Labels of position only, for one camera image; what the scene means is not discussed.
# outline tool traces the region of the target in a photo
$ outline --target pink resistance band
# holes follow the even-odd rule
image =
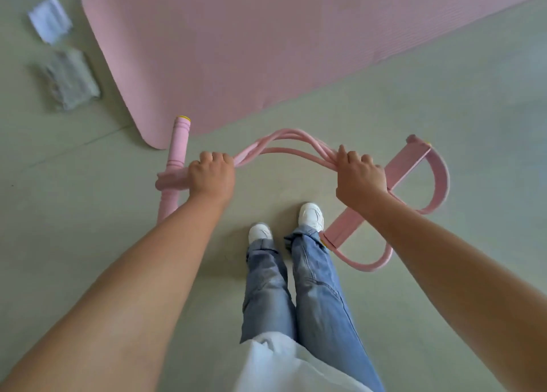
[[[186,147],[188,144],[188,133],[190,131],[190,119],[178,117],[175,120],[169,149],[168,164],[164,172],[158,173],[156,189],[161,191],[161,202],[158,211],[158,223],[168,217],[178,208],[178,194],[181,190],[188,188],[188,168],[184,167]],[[266,147],[273,140],[293,139],[310,143],[317,151],[319,157],[305,153],[301,150],[287,147]],[[321,140],[315,139],[302,130],[294,128],[283,128],[269,136],[258,139],[252,145],[234,156],[236,167],[244,166],[258,155],[266,153],[288,153],[316,162],[333,171],[337,171],[337,152],[328,147]],[[429,163],[435,181],[433,198],[427,207],[418,209],[421,215],[429,214],[437,209],[448,195],[450,179],[448,168],[440,154],[423,140],[415,135],[407,138],[407,144],[385,167],[387,190],[400,201],[392,191],[405,176],[407,176],[417,165],[426,159]],[[361,264],[347,258],[338,249],[352,233],[364,222],[362,216],[350,208],[346,208],[338,218],[327,228],[319,233],[321,241],[325,246],[336,254],[342,261],[359,271],[375,271],[383,267],[393,253],[393,249],[386,243],[386,249],[379,260],[372,264]]]

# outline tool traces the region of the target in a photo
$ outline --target foot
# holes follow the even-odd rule
[[[323,230],[323,213],[317,205],[308,202],[300,208],[298,215],[298,225],[307,225],[316,229],[318,232]]]
[[[249,245],[257,239],[273,239],[270,227],[265,223],[255,223],[249,230]]]

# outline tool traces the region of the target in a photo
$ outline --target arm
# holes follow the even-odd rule
[[[338,152],[338,199],[392,245],[429,300],[510,390],[547,390],[547,297],[386,191],[369,155]]]
[[[209,237],[234,187],[229,155],[202,153],[190,197],[127,250],[23,357],[2,392],[150,391]]]

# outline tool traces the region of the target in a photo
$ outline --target hand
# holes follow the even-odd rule
[[[387,193],[386,174],[380,165],[374,165],[370,155],[346,153],[338,149],[338,188],[336,197],[346,206],[362,213],[379,194]]]
[[[234,159],[229,154],[203,151],[188,167],[190,198],[205,196],[225,208],[234,194]]]

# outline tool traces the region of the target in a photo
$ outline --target left hand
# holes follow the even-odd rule
[[[188,167],[190,198],[205,196],[225,208],[234,194],[234,159],[227,153],[203,151]]]

